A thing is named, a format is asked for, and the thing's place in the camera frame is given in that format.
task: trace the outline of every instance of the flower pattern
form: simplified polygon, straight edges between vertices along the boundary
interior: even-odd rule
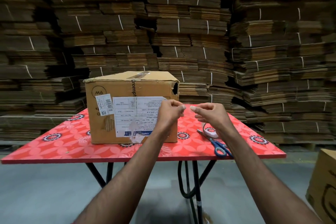
[[[213,160],[212,144],[197,133],[201,123],[187,105],[184,117],[178,120],[178,140],[164,143],[158,161],[167,160]],[[286,154],[274,144],[229,115],[235,128],[260,158],[285,158]],[[9,154],[3,164],[15,163],[85,163],[127,162],[142,144],[92,144],[87,109],[44,133],[25,146]]]

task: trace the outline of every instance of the hand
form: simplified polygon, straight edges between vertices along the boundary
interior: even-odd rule
[[[218,103],[203,103],[191,106],[191,111],[196,113],[195,118],[204,123],[209,123],[213,128],[223,133],[236,131],[224,106]]]
[[[169,133],[171,126],[177,122],[179,117],[184,116],[186,106],[176,100],[163,100],[157,114],[155,128]]]

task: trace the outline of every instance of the red table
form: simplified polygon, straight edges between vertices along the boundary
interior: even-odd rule
[[[203,222],[200,186],[219,159],[214,154],[214,147],[205,137],[197,133],[201,123],[194,118],[189,109],[184,111],[184,117],[178,120],[177,143],[164,143],[158,161],[179,161],[178,179],[183,197],[190,199],[191,209],[195,223],[196,213],[192,197],[198,201],[197,210],[199,223]],[[239,120],[229,115],[235,128],[247,141],[249,146],[260,158],[285,158],[286,154],[272,143],[255,133]],[[44,133],[20,149],[4,157],[2,164],[33,164],[33,163],[86,163],[101,187],[112,178],[114,162],[128,162],[137,152],[141,144],[91,144],[90,124],[88,111],[78,113],[69,120]],[[187,161],[192,161],[195,187],[190,190]],[[203,174],[199,177],[198,160],[210,160]],[[181,167],[185,161],[187,178],[187,193],[184,192]],[[108,162],[106,181],[99,174],[94,162]]]

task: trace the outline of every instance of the cardboard box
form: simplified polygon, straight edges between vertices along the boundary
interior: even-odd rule
[[[336,223],[336,151],[319,152],[306,198],[324,223]]]
[[[164,98],[179,99],[169,72],[128,71],[84,80],[92,143],[140,142],[152,132]],[[177,123],[166,142],[177,142]]]

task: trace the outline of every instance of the person's left hand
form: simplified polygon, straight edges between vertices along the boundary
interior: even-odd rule
[[[164,133],[169,133],[171,126],[179,117],[184,116],[186,106],[179,101],[170,99],[163,100],[157,114],[155,128]]]

